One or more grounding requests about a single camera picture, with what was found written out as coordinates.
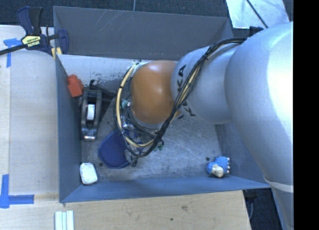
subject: black cable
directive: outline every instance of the black cable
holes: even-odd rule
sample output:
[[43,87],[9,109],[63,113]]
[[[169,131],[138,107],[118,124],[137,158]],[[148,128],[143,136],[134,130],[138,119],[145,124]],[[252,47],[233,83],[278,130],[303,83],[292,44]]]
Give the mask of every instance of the black cable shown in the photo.
[[265,21],[261,18],[261,16],[258,14],[258,12],[256,11],[256,9],[254,8],[254,6],[251,4],[251,2],[249,0],[246,0],[247,3],[250,5],[250,7],[252,8],[252,10],[255,12],[255,14],[257,15],[257,17],[259,18],[259,20],[263,23],[263,25],[268,28],[267,24],[265,23]]
[[[163,135],[165,134],[168,126],[170,125],[172,119],[174,118],[176,112],[178,111],[178,109],[181,107],[181,105],[185,102],[185,100],[188,98],[188,96],[191,94],[191,92],[193,91],[195,84],[197,83],[198,80],[198,76],[200,74],[202,65],[204,62],[206,62],[208,60],[208,58],[212,55],[212,53],[214,53],[219,47],[221,47],[222,45],[228,44],[228,43],[242,43],[244,42],[246,39],[245,38],[229,38],[229,39],[224,39],[221,41],[218,41],[216,43],[214,43],[213,45],[211,45],[207,52],[199,59],[199,61],[197,61],[197,63],[194,65],[194,67],[192,68],[190,74],[187,76],[185,82],[183,83],[181,90],[177,96],[177,98],[175,99],[174,105],[173,105],[173,109],[172,112],[170,114],[170,116],[165,120],[165,122],[163,123],[161,129],[159,130],[156,138],[153,141],[153,144],[151,145],[151,148],[146,152],[146,155],[148,155],[160,142],[160,140],[162,139]],[[195,77],[195,81],[192,82],[191,84],[189,84],[190,89],[187,91],[186,96],[183,98],[182,101],[179,102],[182,93],[184,92],[186,86],[189,83],[189,80],[191,78],[191,76],[197,71],[197,75]]]
[[[150,152],[152,152],[156,147],[158,147],[159,143],[161,143],[161,145],[164,144],[164,141],[162,139],[162,137],[164,136],[166,130],[168,129],[171,121],[173,120],[176,112],[179,110],[179,108],[182,106],[182,104],[185,102],[185,100],[189,97],[189,95],[191,94],[191,92],[193,91],[198,78],[200,76],[201,73],[201,69],[202,66],[204,64],[204,62],[206,62],[209,57],[222,45],[225,44],[229,44],[229,43],[242,43],[246,40],[246,38],[229,38],[229,39],[224,39],[221,41],[218,41],[216,43],[214,43],[213,45],[211,45],[208,50],[206,51],[206,53],[199,59],[199,61],[196,62],[196,64],[194,65],[194,67],[192,68],[191,72],[189,73],[189,75],[187,76],[185,82],[182,84],[181,86],[181,90],[177,95],[177,98],[175,99],[172,111],[169,115],[169,117],[164,121],[164,123],[162,124],[160,130],[158,131],[158,133],[156,134],[156,136],[154,136],[153,134],[151,134],[150,132],[148,132],[145,127],[143,127],[142,125],[140,125],[137,121],[135,121],[134,117],[131,115],[130,110],[128,109],[127,114],[128,114],[128,118],[126,117],[126,119],[128,119],[133,126],[136,128],[137,132],[136,133],[140,133],[140,134],[144,134],[147,137],[150,137],[151,139],[153,139],[153,142],[150,146],[147,147],[138,147],[137,145],[137,149],[140,151],[139,154],[136,154],[130,147],[130,144],[128,144],[126,138],[128,138],[129,140],[131,140],[132,142],[136,143],[129,135],[126,134],[125,131],[123,131],[123,127],[119,126],[118,121],[116,122],[116,126],[121,130],[122,135],[124,137],[125,140],[125,144],[128,148],[128,150],[131,152],[131,154],[133,154],[135,157],[137,158],[141,158],[141,157],[145,157],[147,156]],[[116,100],[114,103],[114,119],[116,119],[116,110],[115,110],[115,105],[116,105]]]

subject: red object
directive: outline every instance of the red object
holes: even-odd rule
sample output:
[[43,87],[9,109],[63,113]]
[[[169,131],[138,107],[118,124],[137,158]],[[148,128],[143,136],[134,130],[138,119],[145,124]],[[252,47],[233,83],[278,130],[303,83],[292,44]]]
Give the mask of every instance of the red object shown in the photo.
[[70,75],[67,78],[68,80],[68,88],[71,92],[72,97],[77,97],[83,94],[83,84],[80,79],[77,78],[76,75]]

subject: white eraser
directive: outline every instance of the white eraser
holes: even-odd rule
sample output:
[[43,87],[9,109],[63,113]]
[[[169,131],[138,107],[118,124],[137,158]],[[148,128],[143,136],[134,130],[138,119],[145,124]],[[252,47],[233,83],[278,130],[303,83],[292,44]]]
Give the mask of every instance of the white eraser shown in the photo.
[[82,163],[80,165],[80,175],[83,184],[92,184],[97,182],[98,176],[92,163]]
[[95,117],[95,104],[88,104],[87,120],[93,121]]

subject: yellow cable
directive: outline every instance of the yellow cable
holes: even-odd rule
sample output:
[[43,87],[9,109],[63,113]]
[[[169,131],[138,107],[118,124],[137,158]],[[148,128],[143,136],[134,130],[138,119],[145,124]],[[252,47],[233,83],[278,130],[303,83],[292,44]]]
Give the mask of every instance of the yellow cable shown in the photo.
[[[122,90],[123,90],[123,87],[126,83],[126,81],[128,80],[129,76],[132,74],[132,72],[134,71],[136,67],[136,64],[134,64],[130,70],[126,73],[126,75],[124,76],[122,82],[121,82],[121,85],[120,85],[120,88],[118,90],[118,93],[117,93],[117,97],[116,97],[116,105],[115,105],[115,108],[116,108],[116,117],[117,117],[117,122],[118,122],[118,126],[120,127],[120,129],[122,130],[122,121],[121,121],[121,113],[120,113],[120,101],[121,101],[121,93],[122,93]],[[149,145],[151,145],[154,141],[154,139],[150,140],[149,142],[147,143],[144,143],[144,144],[137,144],[133,141],[131,141],[129,138],[125,137],[126,141],[132,145],[132,146],[135,146],[135,147],[147,147]]]

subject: blue mesh object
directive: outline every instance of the blue mesh object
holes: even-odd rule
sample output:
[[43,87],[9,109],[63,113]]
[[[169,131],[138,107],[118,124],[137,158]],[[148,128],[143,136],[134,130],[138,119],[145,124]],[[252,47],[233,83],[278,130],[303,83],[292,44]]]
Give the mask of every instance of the blue mesh object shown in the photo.
[[108,168],[120,169],[130,164],[125,158],[126,149],[123,135],[116,129],[100,144],[99,157]]

